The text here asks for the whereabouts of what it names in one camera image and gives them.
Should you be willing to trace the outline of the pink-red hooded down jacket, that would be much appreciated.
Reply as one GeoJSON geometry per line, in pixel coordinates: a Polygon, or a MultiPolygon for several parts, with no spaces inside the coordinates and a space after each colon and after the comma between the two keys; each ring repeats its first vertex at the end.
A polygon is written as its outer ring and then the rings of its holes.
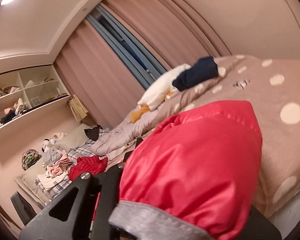
{"type": "Polygon", "coordinates": [[[234,239],[249,217],[261,151],[248,101],[170,116],[127,159],[109,223],[137,239],[234,239]]]}

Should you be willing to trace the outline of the pile of pastel clothes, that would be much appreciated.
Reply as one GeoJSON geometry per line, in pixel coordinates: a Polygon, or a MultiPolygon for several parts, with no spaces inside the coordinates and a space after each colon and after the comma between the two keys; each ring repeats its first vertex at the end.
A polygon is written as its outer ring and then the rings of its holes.
{"type": "Polygon", "coordinates": [[[65,151],[56,150],[56,153],[60,155],[60,158],[52,161],[50,157],[43,163],[45,172],[37,174],[37,179],[47,191],[61,183],[68,176],[68,169],[73,164],[65,151]]]}

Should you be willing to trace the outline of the multicolour knitted item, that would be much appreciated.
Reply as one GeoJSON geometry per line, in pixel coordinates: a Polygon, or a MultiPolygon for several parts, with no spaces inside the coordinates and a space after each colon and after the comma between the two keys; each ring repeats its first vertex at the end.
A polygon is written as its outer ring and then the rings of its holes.
{"type": "Polygon", "coordinates": [[[31,166],[33,166],[42,155],[35,149],[29,149],[26,152],[24,152],[21,156],[21,163],[23,170],[27,170],[31,166]]]}

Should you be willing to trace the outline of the dark red down jacket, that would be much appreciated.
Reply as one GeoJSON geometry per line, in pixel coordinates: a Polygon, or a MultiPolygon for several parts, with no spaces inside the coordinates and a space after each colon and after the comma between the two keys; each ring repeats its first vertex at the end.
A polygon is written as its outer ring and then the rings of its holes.
{"type": "Polygon", "coordinates": [[[79,157],[77,159],[77,164],[70,168],[69,179],[74,181],[82,173],[88,172],[92,175],[102,173],[106,170],[108,165],[108,158],[105,157],[100,159],[98,156],[94,155],[92,157],[79,157]]]}

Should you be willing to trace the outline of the plush toys at headboard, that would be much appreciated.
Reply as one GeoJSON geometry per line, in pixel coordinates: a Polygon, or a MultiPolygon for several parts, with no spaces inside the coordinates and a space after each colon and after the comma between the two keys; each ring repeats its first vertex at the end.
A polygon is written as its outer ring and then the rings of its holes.
{"type": "Polygon", "coordinates": [[[42,144],[42,152],[49,151],[55,144],[63,139],[67,134],[64,132],[57,132],[55,133],[50,139],[44,139],[42,144]]]}

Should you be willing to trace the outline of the black small garment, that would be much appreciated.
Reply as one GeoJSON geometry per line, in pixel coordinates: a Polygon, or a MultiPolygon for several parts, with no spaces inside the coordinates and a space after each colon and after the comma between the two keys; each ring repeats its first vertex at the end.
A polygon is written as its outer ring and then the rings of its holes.
{"type": "Polygon", "coordinates": [[[86,128],[84,132],[89,140],[97,141],[103,133],[103,128],[100,125],[97,125],[94,128],[86,128]]]}

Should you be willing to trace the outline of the lilac grey quilt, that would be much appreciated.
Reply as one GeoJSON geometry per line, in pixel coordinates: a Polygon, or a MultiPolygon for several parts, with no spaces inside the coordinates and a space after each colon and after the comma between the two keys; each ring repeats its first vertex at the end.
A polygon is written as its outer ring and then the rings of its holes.
{"type": "Polygon", "coordinates": [[[153,119],[152,113],[146,113],[137,122],[132,123],[129,115],[127,115],[119,125],[95,141],[90,151],[95,155],[104,156],[125,146],[135,138],[143,135],[146,127],[153,119]]]}

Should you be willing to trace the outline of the hanging yellow tassel bundle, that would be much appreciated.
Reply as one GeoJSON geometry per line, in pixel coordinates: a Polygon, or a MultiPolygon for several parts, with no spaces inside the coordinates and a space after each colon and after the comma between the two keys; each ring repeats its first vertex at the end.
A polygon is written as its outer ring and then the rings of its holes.
{"type": "Polygon", "coordinates": [[[71,96],[68,104],[77,122],[81,122],[88,116],[89,111],[76,95],[71,96]]]}

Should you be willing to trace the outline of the brown polka dot bedspread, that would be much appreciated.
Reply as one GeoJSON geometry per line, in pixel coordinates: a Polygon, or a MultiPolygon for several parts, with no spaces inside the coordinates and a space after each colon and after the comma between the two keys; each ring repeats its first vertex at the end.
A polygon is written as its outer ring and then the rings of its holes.
{"type": "Polygon", "coordinates": [[[261,166],[251,203],[269,217],[300,191],[300,61],[250,56],[218,61],[226,76],[162,104],[156,129],[170,116],[217,101],[248,101],[262,134],[261,166]]]}

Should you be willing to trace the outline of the pink curtain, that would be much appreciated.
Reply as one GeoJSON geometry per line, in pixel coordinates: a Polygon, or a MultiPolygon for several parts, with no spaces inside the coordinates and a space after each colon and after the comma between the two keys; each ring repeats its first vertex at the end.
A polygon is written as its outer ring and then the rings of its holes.
{"type": "Polygon", "coordinates": [[[54,65],[88,110],[113,128],[162,74],[230,50],[187,0],[102,0],[70,35],[54,65]]]}

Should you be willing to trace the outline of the navy blue folded garment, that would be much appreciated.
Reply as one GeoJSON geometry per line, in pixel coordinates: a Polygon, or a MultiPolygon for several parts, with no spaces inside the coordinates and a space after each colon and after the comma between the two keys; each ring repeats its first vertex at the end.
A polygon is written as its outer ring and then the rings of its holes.
{"type": "Polygon", "coordinates": [[[172,82],[172,86],[183,91],[218,76],[218,66],[213,57],[203,57],[191,68],[181,72],[172,82]]]}

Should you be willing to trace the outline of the white plush goose toy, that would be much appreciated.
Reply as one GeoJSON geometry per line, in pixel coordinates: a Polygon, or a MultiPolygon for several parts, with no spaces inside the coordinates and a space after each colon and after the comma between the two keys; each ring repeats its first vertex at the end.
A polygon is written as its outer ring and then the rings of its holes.
{"type": "Polygon", "coordinates": [[[181,64],[165,72],[155,80],[138,101],[137,110],[130,113],[130,122],[135,123],[141,118],[143,113],[157,109],[157,107],[165,101],[166,95],[170,94],[171,91],[175,91],[172,82],[181,72],[189,68],[191,68],[189,64],[181,64]]]}

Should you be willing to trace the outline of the blue-grey curtain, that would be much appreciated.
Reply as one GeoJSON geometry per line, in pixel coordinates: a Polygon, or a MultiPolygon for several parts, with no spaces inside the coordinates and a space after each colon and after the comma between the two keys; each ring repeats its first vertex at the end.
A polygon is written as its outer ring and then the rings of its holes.
{"type": "Polygon", "coordinates": [[[167,72],[145,45],[104,6],[97,5],[86,19],[144,89],[167,72]]]}

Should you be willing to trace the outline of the wall shelf unit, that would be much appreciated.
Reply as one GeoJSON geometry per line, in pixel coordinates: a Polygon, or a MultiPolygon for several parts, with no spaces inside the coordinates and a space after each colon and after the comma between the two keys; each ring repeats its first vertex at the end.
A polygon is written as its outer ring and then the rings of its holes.
{"type": "Polygon", "coordinates": [[[67,104],[70,93],[53,65],[0,74],[0,140],[67,104]]]}

